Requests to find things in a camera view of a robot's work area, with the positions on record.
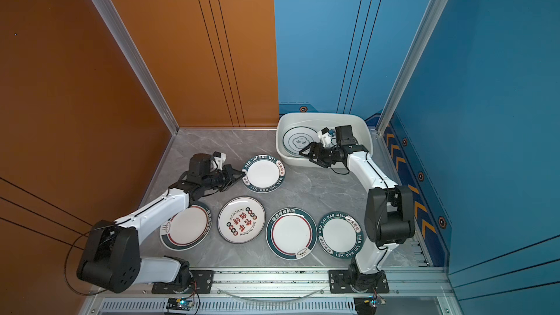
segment metal profile beam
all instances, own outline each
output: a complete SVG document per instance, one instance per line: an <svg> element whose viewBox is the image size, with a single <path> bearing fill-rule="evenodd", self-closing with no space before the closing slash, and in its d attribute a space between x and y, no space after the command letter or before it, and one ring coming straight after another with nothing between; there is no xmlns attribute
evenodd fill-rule
<svg viewBox="0 0 560 315"><path fill-rule="evenodd" d="M382 115L375 127L378 134L383 134L385 132L385 128L387 128L388 122L391 120L391 117L396 110L396 106L399 104L400 98L404 93L404 89L406 89L408 81L410 80L410 77L412 77L412 73L414 72L418 61L420 60L420 57L422 56L422 53L432 36L433 29L436 27L447 1L448 0L430 0L428 3L428 7L424 12L422 21L418 26L416 35L414 36L410 49L408 50L407 57L402 63L399 75L396 77L395 84L389 93L389 97L381 113Z"/></svg>
<svg viewBox="0 0 560 315"><path fill-rule="evenodd" d="M441 313L444 315L463 315L455 296L438 297Z"/></svg>
<svg viewBox="0 0 560 315"><path fill-rule="evenodd" d="M212 268L215 272L212 291L200 297L354 297L355 294L332 294L329 270L345 268ZM391 291L383 297L447 297L452 287L440 267L383 268ZM105 297L154 297L150 285L133 285L120 294L104 293ZM373 294L362 294L364 297ZM157 295L172 297L176 294Z"/></svg>
<svg viewBox="0 0 560 315"><path fill-rule="evenodd" d="M169 105L167 105L164 96L161 94L156 81L153 79L148 66L146 66L142 55L140 55L140 52L128 33L127 28L124 26L122 19L120 19L119 13L116 11L113 2L111 2L111 0L91 1L94 3L95 8L103 18L108 30L111 32L116 43L119 45L124 56L127 58L128 63L136 74L136 77L138 77L138 80L142 83L144 90L146 90L150 100L158 110L161 119L173 135L177 134L179 125L175 120Z"/></svg>

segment plate with red text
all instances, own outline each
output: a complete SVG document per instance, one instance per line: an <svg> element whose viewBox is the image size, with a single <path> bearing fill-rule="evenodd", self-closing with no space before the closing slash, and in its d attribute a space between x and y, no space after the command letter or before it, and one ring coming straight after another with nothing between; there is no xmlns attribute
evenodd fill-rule
<svg viewBox="0 0 560 315"><path fill-rule="evenodd" d="M242 171L245 172L243 183L249 190L258 193L276 190L286 176L284 164L269 155L258 155L249 159Z"/></svg>
<svg viewBox="0 0 560 315"><path fill-rule="evenodd" d="M251 241L264 227L264 208L251 197L238 197L228 202L218 216L220 235L232 243Z"/></svg>
<svg viewBox="0 0 560 315"><path fill-rule="evenodd" d="M162 224L160 239L168 249L184 251L200 243L208 235L210 226L210 208L198 201Z"/></svg>
<svg viewBox="0 0 560 315"><path fill-rule="evenodd" d="M295 260L311 253L317 242L317 226L312 217L299 208L284 208L270 218L267 242L278 257Z"/></svg>

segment orange chevron stripe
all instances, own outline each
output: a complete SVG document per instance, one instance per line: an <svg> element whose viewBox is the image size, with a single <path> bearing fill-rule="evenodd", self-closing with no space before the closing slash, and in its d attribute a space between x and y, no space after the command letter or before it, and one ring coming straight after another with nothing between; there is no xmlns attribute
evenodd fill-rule
<svg viewBox="0 0 560 315"><path fill-rule="evenodd" d="M418 202L414 202L414 217L417 218L418 217L418 208L422 209L423 211L425 211L426 213L428 213L428 210L426 209L426 207L424 207L424 205L418 203Z"/></svg>
<svg viewBox="0 0 560 315"><path fill-rule="evenodd" d="M397 145L391 145L391 158L393 158L395 150L400 150L400 147L398 147Z"/></svg>
<svg viewBox="0 0 560 315"><path fill-rule="evenodd" d="M388 138L389 138L389 137L395 137L395 135L394 135L394 134L387 134L387 147L389 147L389 146L388 146L388 142L389 142L389 139L388 139Z"/></svg>
<svg viewBox="0 0 560 315"><path fill-rule="evenodd" d="M396 171L399 171L399 162L406 163L407 161L405 161L404 158L398 157L398 156L397 156L397 157L396 157L396 166L395 166L395 167L396 167Z"/></svg>
<svg viewBox="0 0 560 315"><path fill-rule="evenodd" d="M420 195L420 192L418 191L418 189L416 187L414 187L412 185L409 185L408 188L411 189L414 193L416 192L417 194Z"/></svg>
<svg viewBox="0 0 560 315"><path fill-rule="evenodd" d="M429 228L434 234L437 234L435 227L431 226L427 221L422 220L422 237L426 238L426 228Z"/></svg>

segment metal vent grille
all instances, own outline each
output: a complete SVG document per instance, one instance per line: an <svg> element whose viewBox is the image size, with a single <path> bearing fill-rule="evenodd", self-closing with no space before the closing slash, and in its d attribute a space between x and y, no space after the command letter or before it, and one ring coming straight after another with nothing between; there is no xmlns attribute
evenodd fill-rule
<svg viewBox="0 0 560 315"><path fill-rule="evenodd" d="M203 300L200 303L199 313L212 314L218 312L318 312L321 313L340 313L341 311L354 312L354 300L347 299L326 299L326 300L305 300L302 302L244 302L239 300Z"/></svg>
<svg viewBox="0 0 560 315"><path fill-rule="evenodd" d="M102 314L113 313L165 313L167 298L105 298L100 307ZM195 300L194 309L198 307ZM218 313L252 314L356 314L351 297L312 298L300 302L253 302L233 298L201 298L198 315Z"/></svg>
<svg viewBox="0 0 560 315"><path fill-rule="evenodd" d="M167 298L105 298L101 311L105 313L161 313Z"/></svg>

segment aluminum frame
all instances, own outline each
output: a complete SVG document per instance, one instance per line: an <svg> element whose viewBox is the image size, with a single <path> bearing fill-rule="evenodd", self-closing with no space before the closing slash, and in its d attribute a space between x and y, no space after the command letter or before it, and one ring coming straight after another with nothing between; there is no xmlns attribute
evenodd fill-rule
<svg viewBox="0 0 560 315"><path fill-rule="evenodd" d="M200 295L201 300L220 300L224 302L243 301L244 298L275 300L301 298L304 300L330 302L335 299L353 297L372 297L364 294L332 294L329 291L328 271L332 268L323 267L219 267L213 268L214 284L210 294ZM394 297L434 297L437 298L443 314L461 315L460 307L454 296L452 286L445 271L440 267L386 267L384 271L391 291L383 294L384 298ZM177 294L151 293L150 285L133 285L126 291L114 294L105 292L86 298L80 315L98 312L106 301L125 299L142 299L162 301Z"/></svg>
<svg viewBox="0 0 560 315"><path fill-rule="evenodd" d="M389 93L389 97L381 113L382 115L375 127L378 134L382 135L385 132L385 128L387 128L388 122L391 120L402 94L407 88L410 77L412 77L412 73L414 73L422 53L424 53L424 49L426 48L426 45L432 36L432 32L441 17L441 13L444 11L447 1L448 0L430 0L428 3L428 7L424 12L422 21L420 21L416 35L414 36L410 49L408 50L407 57L402 63L402 67L396 77L395 84Z"/></svg>
<svg viewBox="0 0 560 315"><path fill-rule="evenodd" d="M138 77L138 80L142 83L144 90L146 90L150 100L158 110L161 119L164 121L171 134L177 134L179 129L177 120L173 116L169 105L167 105L164 96L161 94L156 81L153 79L148 66L144 62L142 55L140 55L138 48L134 44L132 37L120 18L119 13L116 11L113 2L111 0L91 1L94 3L95 8L103 18L108 30L111 32L116 43L119 45L124 56L127 58L127 61L136 74L136 77Z"/></svg>

